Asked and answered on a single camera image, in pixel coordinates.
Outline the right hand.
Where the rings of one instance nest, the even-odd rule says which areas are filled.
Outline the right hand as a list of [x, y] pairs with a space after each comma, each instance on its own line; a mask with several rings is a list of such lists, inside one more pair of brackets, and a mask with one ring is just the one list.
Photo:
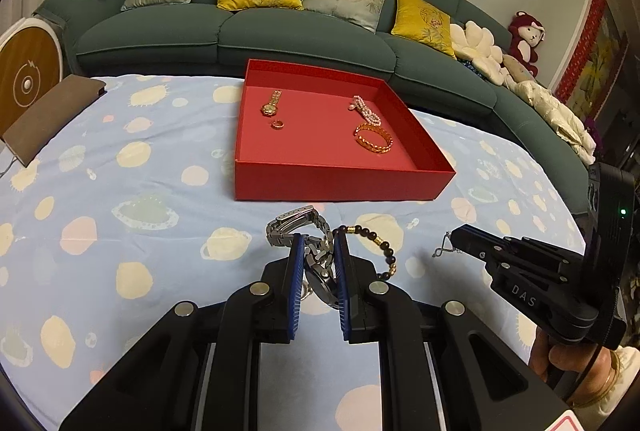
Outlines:
[[547, 380], [550, 366], [582, 375], [590, 364], [596, 348], [596, 344], [589, 343], [575, 345], [552, 344], [548, 333], [537, 327], [528, 365], [544, 381]]

